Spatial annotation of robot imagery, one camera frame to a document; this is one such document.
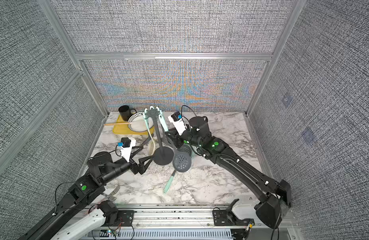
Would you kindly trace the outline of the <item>grey utensil rack stand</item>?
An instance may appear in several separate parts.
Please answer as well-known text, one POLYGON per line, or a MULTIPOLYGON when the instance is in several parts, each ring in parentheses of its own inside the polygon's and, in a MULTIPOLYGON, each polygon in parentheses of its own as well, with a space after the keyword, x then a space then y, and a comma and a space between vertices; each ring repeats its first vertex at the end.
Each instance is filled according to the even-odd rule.
POLYGON ((151 141, 154 142, 149 126, 149 119, 151 119, 153 122, 154 133, 157 137, 158 145, 156 145, 156 143, 153 143, 153 161, 159 166, 169 165, 173 160, 174 152, 171 148, 164 146, 162 143, 162 137, 159 128, 163 130, 163 133, 165 133, 165 130, 168 130, 162 111, 159 109, 159 107, 150 106, 149 108, 146 108, 144 110, 142 116, 151 141))

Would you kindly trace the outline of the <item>grey skimmer back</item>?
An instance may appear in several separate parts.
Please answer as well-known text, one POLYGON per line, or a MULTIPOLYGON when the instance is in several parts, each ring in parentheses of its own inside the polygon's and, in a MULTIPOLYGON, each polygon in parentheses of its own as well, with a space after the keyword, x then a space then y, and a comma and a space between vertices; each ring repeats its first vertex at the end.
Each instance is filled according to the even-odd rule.
MULTIPOLYGON (((170 132, 171 134, 177 132, 175 127, 173 130, 165 130, 165 132, 170 132)), ((173 167, 177 172, 184 173, 187 172, 191 167, 191 155, 188 152, 179 151, 179 149, 173 149, 173 167)))

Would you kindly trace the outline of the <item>cream skimmer mint handle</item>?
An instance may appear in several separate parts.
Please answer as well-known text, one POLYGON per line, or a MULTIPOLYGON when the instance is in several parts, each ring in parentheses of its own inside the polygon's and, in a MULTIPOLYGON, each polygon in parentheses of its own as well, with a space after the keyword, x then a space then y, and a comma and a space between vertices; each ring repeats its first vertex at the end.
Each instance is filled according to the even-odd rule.
POLYGON ((165 185, 165 187, 164 187, 164 189, 163 189, 163 193, 164 193, 164 194, 166 194, 166 193, 169 191, 170 186, 171 186, 171 184, 172 184, 172 182, 173 182, 173 179, 174 179, 175 174, 176 174, 176 170, 174 170, 174 171, 172 172, 172 174, 170 175, 170 178, 169 178, 169 180, 167 181, 167 183, 166 183, 166 185, 165 185))

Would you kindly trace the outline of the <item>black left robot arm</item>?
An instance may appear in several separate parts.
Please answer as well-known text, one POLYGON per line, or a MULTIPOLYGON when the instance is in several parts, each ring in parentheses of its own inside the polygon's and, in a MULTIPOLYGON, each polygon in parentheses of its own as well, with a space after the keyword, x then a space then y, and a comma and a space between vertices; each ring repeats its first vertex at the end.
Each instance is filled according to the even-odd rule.
POLYGON ((127 171, 132 171, 135 175, 144 174, 153 158, 154 156, 141 158, 139 163, 133 159, 126 161, 124 158, 113 162, 109 152, 97 153, 88 160, 85 174, 73 182, 62 199, 55 203, 55 207, 20 239, 50 240, 76 214, 101 195, 107 183, 127 171))

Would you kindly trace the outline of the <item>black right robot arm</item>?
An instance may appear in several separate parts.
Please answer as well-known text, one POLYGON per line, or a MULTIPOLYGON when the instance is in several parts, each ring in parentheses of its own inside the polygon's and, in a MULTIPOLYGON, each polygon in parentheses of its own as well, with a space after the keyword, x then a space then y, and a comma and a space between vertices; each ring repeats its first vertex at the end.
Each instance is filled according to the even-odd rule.
POLYGON ((183 115, 175 112, 168 116, 168 121, 174 126, 165 130, 169 144, 177 150, 186 146, 191 154, 234 175, 259 200, 254 207, 257 217, 273 230, 279 227, 291 208, 291 186, 287 181, 276 181, 246 162, 224 140, 211 133, 206 116, 195 116, 185 124, 183 115))

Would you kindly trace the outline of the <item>white bowl black rim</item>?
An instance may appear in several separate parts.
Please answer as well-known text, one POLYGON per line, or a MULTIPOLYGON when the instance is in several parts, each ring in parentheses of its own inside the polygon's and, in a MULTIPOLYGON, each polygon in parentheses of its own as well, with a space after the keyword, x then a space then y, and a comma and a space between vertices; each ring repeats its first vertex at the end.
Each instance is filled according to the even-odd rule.
POLYGON ((137 133, 146 132, 147 129, 151 130, 153 127, 153 120, 151 118, 147 119, 147 124, 145 123, 144 112, 138 112, 132 115, 129 118, 128 123, 128 128, 137 133))

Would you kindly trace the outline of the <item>metal fork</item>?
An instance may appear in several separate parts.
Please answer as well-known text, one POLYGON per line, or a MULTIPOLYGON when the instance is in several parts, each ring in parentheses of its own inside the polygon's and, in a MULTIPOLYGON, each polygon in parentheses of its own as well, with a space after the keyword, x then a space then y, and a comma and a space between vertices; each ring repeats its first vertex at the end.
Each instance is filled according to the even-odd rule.
POLYGON ((115 194, 117 194, 119 190, 120 190, 120 186, 117 186, 110 194, 102 193, 101 195, 104 196, 106 200, 109 200, 114 203, 116 201, 115 194))

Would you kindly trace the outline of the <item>yellow tray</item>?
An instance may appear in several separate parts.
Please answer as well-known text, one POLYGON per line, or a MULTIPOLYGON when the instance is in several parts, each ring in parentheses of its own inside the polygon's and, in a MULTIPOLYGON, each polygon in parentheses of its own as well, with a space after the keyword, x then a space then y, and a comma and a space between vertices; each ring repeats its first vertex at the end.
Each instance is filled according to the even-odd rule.
POLYGON ((128 125, 113 126, 112 132, 118 135, 148 135, 148 132, 137 133, 128 128, 128 125))

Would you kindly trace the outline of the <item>black mug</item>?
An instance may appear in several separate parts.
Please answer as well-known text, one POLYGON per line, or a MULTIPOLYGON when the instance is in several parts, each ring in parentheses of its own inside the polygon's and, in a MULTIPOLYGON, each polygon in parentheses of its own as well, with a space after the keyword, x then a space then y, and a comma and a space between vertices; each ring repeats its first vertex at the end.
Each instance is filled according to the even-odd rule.
POLYGON ((118 108, 119 114, 123 121, 128 122, 128 120, 137 113, 136 109, 131 108, 130 106, 123 105, 118 108))

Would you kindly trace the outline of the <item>wooden handled white spatula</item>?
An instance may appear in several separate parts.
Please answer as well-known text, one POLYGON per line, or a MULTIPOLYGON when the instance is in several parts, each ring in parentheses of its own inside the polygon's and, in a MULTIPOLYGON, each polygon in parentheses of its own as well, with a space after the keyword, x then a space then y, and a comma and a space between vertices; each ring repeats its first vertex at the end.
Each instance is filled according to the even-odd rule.
POLYGON ((118 125, 130 125, 131 122, 115 122, 115 123, 106 123, 103 126, 118 126, 118 125))

